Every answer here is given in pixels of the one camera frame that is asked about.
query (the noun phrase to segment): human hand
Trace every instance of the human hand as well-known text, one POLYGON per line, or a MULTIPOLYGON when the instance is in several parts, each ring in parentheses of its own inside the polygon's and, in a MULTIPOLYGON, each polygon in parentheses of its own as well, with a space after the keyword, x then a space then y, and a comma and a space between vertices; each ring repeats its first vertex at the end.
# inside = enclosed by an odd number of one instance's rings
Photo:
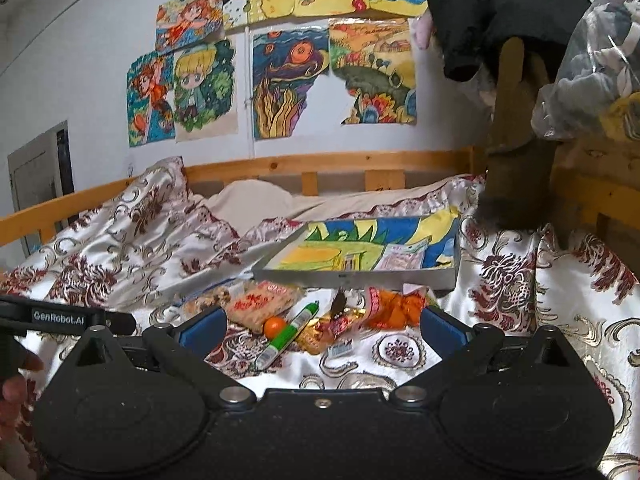
MULTIPOLYGON (((26 351, 24 363, 20 368, 37 372, 44 368, 44 364, 36 354, 26 351)), ((27 381, 22 375, 16 375, 7 379, 1 387, 0 440, 8 439, 13 436, 15 432, 15 425, 20 415, 20 408, 27 400, 27 381)))

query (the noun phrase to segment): wooden bed rail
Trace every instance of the wooden bed rail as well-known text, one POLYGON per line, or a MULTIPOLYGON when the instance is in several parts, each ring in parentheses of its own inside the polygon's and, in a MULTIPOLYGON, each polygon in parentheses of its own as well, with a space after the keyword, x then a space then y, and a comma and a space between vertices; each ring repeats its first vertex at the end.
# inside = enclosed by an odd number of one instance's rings
MULTIPOLYGON (((268 156, 232 160, 184 169, 190 184, 223 182, 273 175, 300 175, 302 193, 318 195, 319 173, 364 172, 365 190, 404 189, 405 171, 445 171, 447 174, 480 173, 482 153, 474 148, 452 152, 348 152, 268 156)), ((56 235, 55 223, 98 207, 121 193, 133 178, 110 182, 18 211, 0 219, 0 247, 27 234, 40 232, 40 240, 56 235)))
MULTIPOLYGON (((446 171, 449 174, 484 171, 481 150, 467 148, 457 152, 355 152, 313 155, 270 156, 234 160, 185 168, 190 184, 260 178, 273 175, 300 175, 304 195, 318 195, 319 173, 364 172, 365 190, 403 189, 406 171, 446 171)), ((56 235, 55 223, 79 212, 98 207, 127 188, 133 178, 66 195, 18 211, 0 219, 0 246, 40 232, 41 240, 56 235)), ((556 169, 551 191, 563 201, 580 206, 580 219, 595 225, 600 238, 606 235, 609 219, 640 230, 640 190, 614 182, 581 175, 577 171, 556 169)))
POLYGON ((558 198, 580 206, 581 223, 595 225, 595 233, 602 240, 606 239, 611 219, 640 230, 640 191, 632 187, 574 170, 556 169, 551 189, 558 198))

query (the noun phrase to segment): glue stick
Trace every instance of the glue stick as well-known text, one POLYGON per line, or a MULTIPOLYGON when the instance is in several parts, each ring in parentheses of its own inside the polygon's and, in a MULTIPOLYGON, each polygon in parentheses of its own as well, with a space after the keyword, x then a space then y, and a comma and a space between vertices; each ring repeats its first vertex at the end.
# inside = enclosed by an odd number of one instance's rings
POLYGON ((311 321, 320 310, 318 302, 309 303, 300 313, 289 323, 277 337, 271 341, 269 346, 265 348, 255 360, 255 367, 260 370, 266 370, 271 366, 284 349, 289 346, 292 341, 298 337, 306 324, 311 321))

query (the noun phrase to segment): floral bedspread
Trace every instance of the floral bedspread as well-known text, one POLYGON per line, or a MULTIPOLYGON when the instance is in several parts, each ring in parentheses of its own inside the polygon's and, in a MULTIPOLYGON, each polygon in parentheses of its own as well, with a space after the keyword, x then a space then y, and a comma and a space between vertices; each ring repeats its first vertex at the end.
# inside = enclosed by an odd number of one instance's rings
MULTIPOLYGON (((570 249, 561 251, 551 226, 514 232, 480 225, 473 212, 481 190, 481 181, 455 177, 419 198, 379 204, 341 218, 414 216, 458 208, 464 215, 463 261, 458 286, 441 306, 467 324, 487 321, 513 335, 532 333, 545 323, 559 326, 614 413, 615 430, 601 465, 603 473, 610 479, 638 480, 640 422, 634 413, 640 403, 638 280, 591 234, 575 234, 570 249)), ((43 245, 0 282, 0 291, 131 312, 141 331, 164 316, 178 298, 249 269, 297 225, 289 219, 265 220, 239 237, 231 225, 198 203, 187 188, 181 159, 170 158, 43 245)), ((252 375, 248 364, 265 343, 260 336, 230 325, 222 345, 207 361, 260 395, 267 387, 283 385, 389 391, 438 360, 419 331, 372 331, 362 334, 356 355, 344 362, 286 352, 266 373, 252 375)), ((46 373, 29 380, 31 404, 73 344, 73 338, 28 336, 26 345, 47 365, 46 373)), ((24 452, 13 453, 11 463, 4 464, 20 480, 36 478, 42 466, 30 415, 30 406, 25 406, 18 432, 24 452)))

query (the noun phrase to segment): anime girl drawing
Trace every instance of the anime girl drawing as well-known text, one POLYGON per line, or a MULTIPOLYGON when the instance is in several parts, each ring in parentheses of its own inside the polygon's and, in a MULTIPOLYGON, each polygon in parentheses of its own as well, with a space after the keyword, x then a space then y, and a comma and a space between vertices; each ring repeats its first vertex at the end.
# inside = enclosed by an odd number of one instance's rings
POLYGON ((202 44, 175 54, 174 104, 177 140, 237 132, 229 40, 202 44))
POLYGON ((172 0, 156 18, 156 51, 166 54, 203 40, 222 25, 222 0, 172 0))
POLYGON ((166 100, 171 66, 156 53, 140 57, 127 74, 129 145, 175 137, 174 113, 166 100))

